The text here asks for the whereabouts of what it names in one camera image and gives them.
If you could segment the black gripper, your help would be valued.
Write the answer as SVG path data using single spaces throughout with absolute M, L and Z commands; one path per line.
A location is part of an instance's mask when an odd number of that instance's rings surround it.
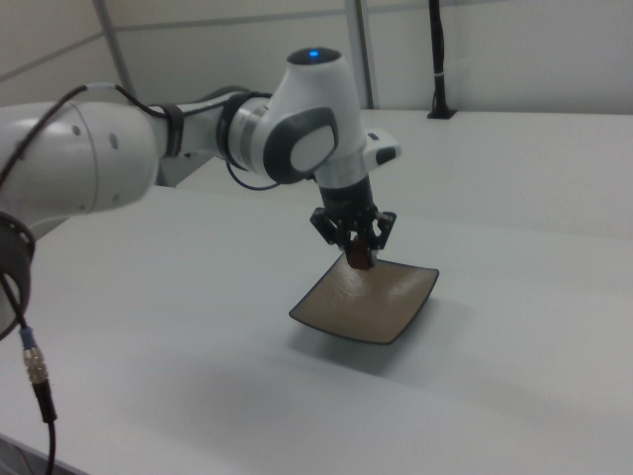
M 320 187 L 319 193 L 323 208 L 315 208 L 310 222 L 328 245 L 347 247 L 351 229 L 365 234 L 372 258 L 385 248 L 398 216 L 377 211 L 368 176 L 342 188 Z

